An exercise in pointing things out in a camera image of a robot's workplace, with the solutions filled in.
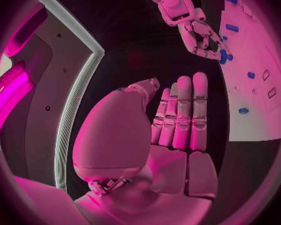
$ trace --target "robotic hand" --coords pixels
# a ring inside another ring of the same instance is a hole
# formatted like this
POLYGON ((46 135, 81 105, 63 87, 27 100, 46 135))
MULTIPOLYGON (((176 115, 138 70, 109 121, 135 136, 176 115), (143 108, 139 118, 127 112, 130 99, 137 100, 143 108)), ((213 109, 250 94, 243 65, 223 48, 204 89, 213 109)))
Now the robotic hand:
POLYGON ((120 224, 197 224, 217 195, 216 170, 205 153, 206 75, 182 76, 166 88, 151 125, 146 105, 159 86, 152 78, 109 93, 77 135, 73 165, 92 201, 81 198, 80 205, 89 213, 90 204, 104 208, 112 218, 106 224, 117 224, 115 218, 120 224))
POLYGON ((169 26, 178 26, 186 49, 197 56, 213 60, 224 60, 224 52, 219 35, 204 21, 206 16, 201 8, 195 8, 192 0, 152 0, 158 4, 163 20, 169 26), (197 41, 198 34, 202 41, 197 41), (222 52, 206 50, 209 39, 214 41, 222 52))

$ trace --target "robotic arm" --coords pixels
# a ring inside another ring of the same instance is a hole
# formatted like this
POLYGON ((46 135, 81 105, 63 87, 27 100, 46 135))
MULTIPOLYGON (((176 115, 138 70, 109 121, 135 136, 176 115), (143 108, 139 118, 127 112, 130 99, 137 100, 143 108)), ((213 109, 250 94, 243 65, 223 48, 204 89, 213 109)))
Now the robotic arm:
POLYGON ((209 38, 214 41, 220 49, 223 45, 220 37, 212 28, 205 23, 206 16, 200 7, 195 8, 192 0, 152 0, 158 4, 158 9, 163 20, 169 26, 178 26, 186 49, 197 56, 221 60, 223 52, 206 50, 209 46, 209 38), (202 37, 197 41, 196 34, 202 37))

